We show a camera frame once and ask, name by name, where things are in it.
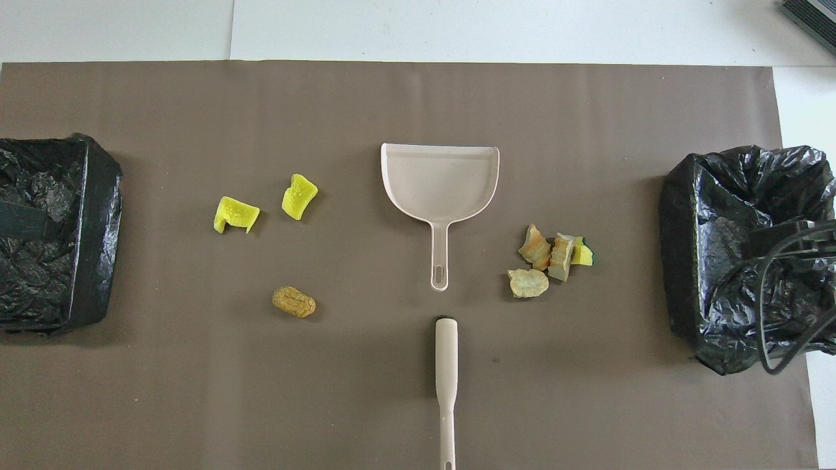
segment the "yellow food scrap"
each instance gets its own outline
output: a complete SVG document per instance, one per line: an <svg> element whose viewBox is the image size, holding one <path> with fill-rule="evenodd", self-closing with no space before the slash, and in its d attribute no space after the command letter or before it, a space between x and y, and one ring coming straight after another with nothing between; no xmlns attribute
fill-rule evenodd
<svg viewBox="0 0 836 470"><path fill-rule="evenodd" d="M520 253L526 261L531 263L531 267L537 271L543 271L548 267L548 256L551 245L548 244L546 238L534 227L534 224L528 225L528 231L525 235L525 243L517 253Z"/></svg>
<svg viewBox="0 0 836 470"><path fill-rule="evenodd" d="M558 233L554 238L554 248L552 248L552 259L548 265L548 275L566 281L569 277L569 265L572 261L572 251L574 247L574 237Z"/></svg>
<svg viewBox="0 0 836 470"><path fill-rule="evenodd" d="M290 177L290 187L284 192L282 209L296 220L302 219L305 207L314 199L319 189L307 178L298 173Z"/></svg>
<svg viewBox="0 0 836 470"><path fill-rule="evenodd" d="M585 237L575 237L572 250L572 264L592 266L595 264L595 253L586 244Z"/></svg>
<svg viewBox="0 0 836 470"><path fill-rule="evenodd" d="M258 207L224 196L217 205L217 211L215 211L215 230L218 233L223 233L223 229L229 224L233 227L245 227L247 233L250 233L250 229L260 212L261 209Z"/></svg>
<svg viewBox="0 0 836 470"><path fill-rule="evenodd" d="M276 292L273 293L273 305L302 319L316 310L314 299L289 286L276 289Z"/></svg>

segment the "plastic liner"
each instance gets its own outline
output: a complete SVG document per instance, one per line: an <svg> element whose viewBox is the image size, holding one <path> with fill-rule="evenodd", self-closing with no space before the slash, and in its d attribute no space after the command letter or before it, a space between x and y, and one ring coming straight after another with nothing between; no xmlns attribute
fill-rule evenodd
<svg viewBox="0 0 836 470"><path fill-rule="evenodd" d="M808 146L744 146L690 154L666 177L659 204L660 247L671 329L721 375L759 361L757 265L752 231L833 218L834 182L824 153ZM832 258L787 256L764 276L767 351L782 357L834 306ZM836 324L802 348L836 354Z"/></svg>
<svg viewBox="0 0 836 470"><path fill-rule="evenodd" d="M0 139L0 329L52 334L105 317L121 178L86 135Z"/></svg>

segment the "brown table surface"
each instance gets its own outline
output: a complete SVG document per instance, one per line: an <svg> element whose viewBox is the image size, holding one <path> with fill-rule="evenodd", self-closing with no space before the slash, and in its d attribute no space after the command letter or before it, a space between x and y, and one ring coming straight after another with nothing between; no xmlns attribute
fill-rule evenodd
<svg viewBox="0 0 836 470"><path fill-rule="evenodd" d="M0 336L3 468L434 468L433 319L460 330L459 468L815 467L806 365L720 377L668 327L656 204L690 152L781 145L762 68L5 64L0 135L93 136L122 165L107 318ZM497 146L450 232L399 212L382 142ZM320 192L296 222L292 173ZM221 196L260 206L212 230ZM513 299L535 222L596 265ZM318 309L270 304L293 285Z"/></svg>

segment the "white table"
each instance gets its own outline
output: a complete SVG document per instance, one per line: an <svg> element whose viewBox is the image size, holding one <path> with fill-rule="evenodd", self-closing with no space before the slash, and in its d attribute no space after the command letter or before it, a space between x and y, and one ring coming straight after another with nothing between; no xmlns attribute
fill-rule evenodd
<svg viewBox="0 0 836 470"><path fill-rule="evenodd" d="M783 144L836 154L836 56L773 0L0 3L0 63L218 59L771 66ZM807 361L836 467L836 357Z"/></svg>

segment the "yellow sponge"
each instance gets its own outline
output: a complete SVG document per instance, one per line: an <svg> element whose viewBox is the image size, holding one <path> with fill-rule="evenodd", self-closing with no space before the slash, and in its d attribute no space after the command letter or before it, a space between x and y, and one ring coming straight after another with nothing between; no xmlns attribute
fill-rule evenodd
<svg viewBox="0 0 836 470"><path fill-rule="evenodd" d="M575 237L573 245L572 264L583 264L583 266L595 264L595 253L592 253L592 250L586 246L586 238Z"/></svg>
<svg viewBox="0 0 836 470"><path fill-rule="evenodd" d="M290 187L284 192L282 209L296 220L302 219L305 207L314 199L319 189L298 173L290 177Z"/></svg>
<svg viewBox="0 0 836 470"><path fill-rule="evenodd" d="M247 233L250 233L250 229L260 212L261 209L258 207L224 196L217 205L217 211L215 211L215 230L218 233L223 233L223 229L229 224L233 227L245 227Z"/></svg>

